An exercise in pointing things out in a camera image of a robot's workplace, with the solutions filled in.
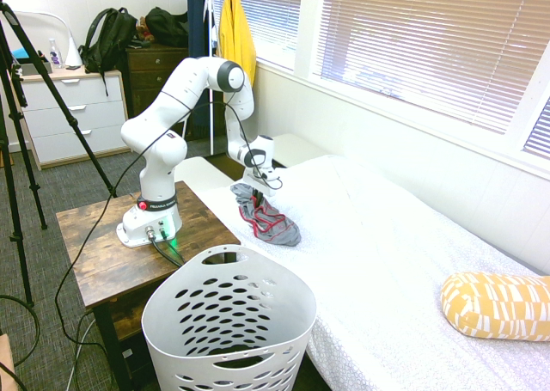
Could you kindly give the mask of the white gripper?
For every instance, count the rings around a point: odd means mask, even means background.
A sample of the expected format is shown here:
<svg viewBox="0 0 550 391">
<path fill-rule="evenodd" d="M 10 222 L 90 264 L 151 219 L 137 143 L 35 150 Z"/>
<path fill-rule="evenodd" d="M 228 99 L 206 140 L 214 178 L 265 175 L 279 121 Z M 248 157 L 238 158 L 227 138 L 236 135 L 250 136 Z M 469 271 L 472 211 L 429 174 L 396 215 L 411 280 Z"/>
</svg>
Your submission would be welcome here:
<svg viewBox="0 0 550 391">
<path fill-rule="evenodd" d="M 280 176 L 272 167 L 245 168 L 242 179 L 253 188 L 254 206 L 261 205 L 263 193 L 275 193 L 283 186 Z"/>
</svg>

